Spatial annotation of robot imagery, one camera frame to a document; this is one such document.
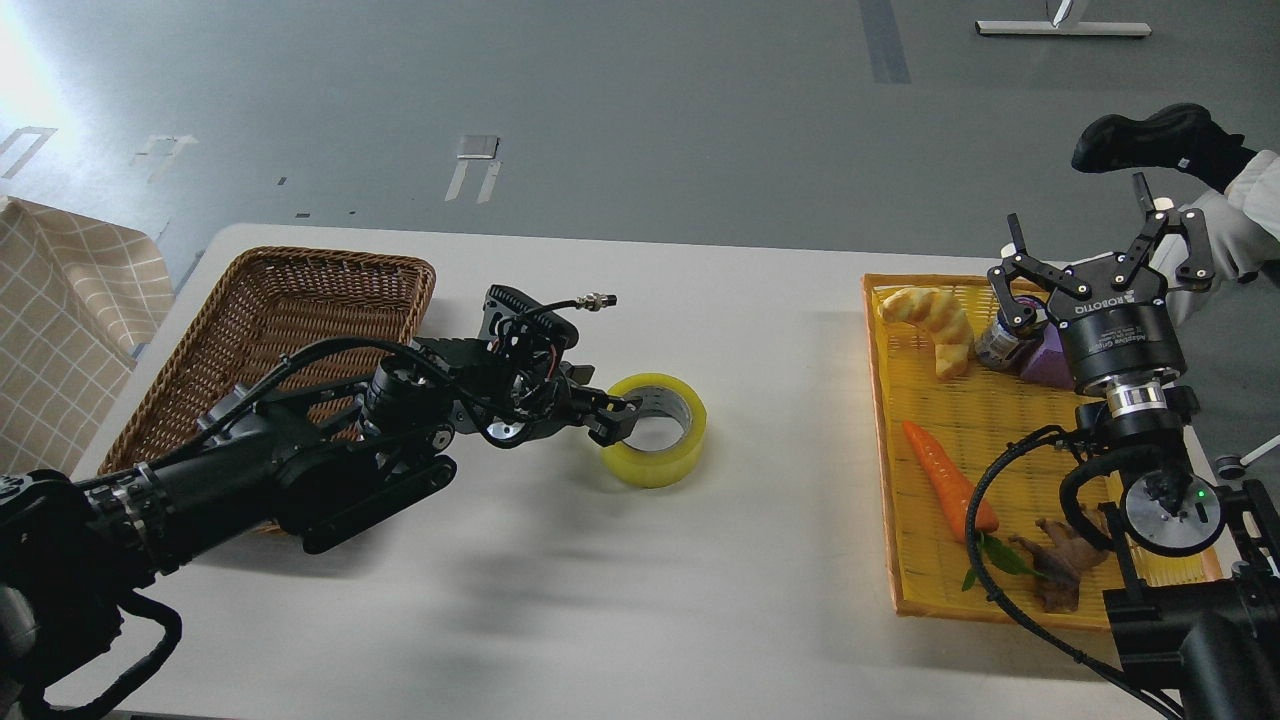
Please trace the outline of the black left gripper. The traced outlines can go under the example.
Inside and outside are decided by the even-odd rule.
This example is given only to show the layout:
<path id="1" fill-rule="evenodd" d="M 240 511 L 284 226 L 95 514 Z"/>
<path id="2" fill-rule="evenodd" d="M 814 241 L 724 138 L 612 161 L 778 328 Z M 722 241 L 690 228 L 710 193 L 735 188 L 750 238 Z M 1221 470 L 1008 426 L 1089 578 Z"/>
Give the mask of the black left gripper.
<path id="1" fill-rule="evenodd" d="M 584 384 L 582 369 L 564 363 L 562 350 L 520 345 L 502 355 L 486 345 L 457 345 L 454 432 L 484 436 L 500 448 L 584 425 L 602 447 L 627 439 L 640 402 Z"/>

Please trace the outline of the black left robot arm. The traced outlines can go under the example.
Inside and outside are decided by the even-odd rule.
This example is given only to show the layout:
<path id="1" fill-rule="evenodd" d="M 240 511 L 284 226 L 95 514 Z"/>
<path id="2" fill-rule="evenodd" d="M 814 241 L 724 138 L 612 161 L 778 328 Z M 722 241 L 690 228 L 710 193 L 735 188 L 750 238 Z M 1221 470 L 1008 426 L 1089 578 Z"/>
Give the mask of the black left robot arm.
<path id="1" fill-rule="evenodd" d="M 408 345 L 335 337 L 237 386 L 173 451 L 87 480 L 52 469 L 3 478 L 3 708 L 27 719 L 101 719 L 177 648 L 180 615 L 142 594 L 200 555 L 265 523 L 324 553 L 444 489 L 447 448 L 497 448 L 584 427 L 627 439 L 643 402 L 590 386 L 564 360 L 566 310 L 489 288 L 474 338 Z"/>

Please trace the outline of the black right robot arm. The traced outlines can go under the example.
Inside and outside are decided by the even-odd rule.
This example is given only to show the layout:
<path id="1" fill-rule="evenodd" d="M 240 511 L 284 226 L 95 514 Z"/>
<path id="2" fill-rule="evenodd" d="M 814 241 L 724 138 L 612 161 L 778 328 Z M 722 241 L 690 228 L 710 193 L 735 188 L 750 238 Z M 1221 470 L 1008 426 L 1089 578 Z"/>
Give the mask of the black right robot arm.
<path id="1" fill-rule="evenodd" d="M 1164 717 L 1275 719 L 1277 510 L 1243 478 L 1243 460 L 1220 465 L 1216 482 L 1197 475 L 1184 438 L 1199 402 L 1178 380 L 1187 361 L 1167 296 L 1213 282 L 1204 215 L 1155 197 L 1142 173 L 1133 184 L 1144 224 L 1129 247 L 1064 268 L 1033 258 L 1018 217 L 1007 219 L 1011 242 L 987 273 L 998 311 L 977 355 L 1007 369 L 1052 327 L 1087 404 L 1075 430 L 1033 430 L 977 482 L 963 524 L 972 574 L 1018 625 Z M 1066 523 L 1121 573 L 1123 587 L 1103 593 L 1117 667 L 1047 632 L 986 568 L 986 491 L 1048 445 L 1082 459 L 1059 487 Z"/>

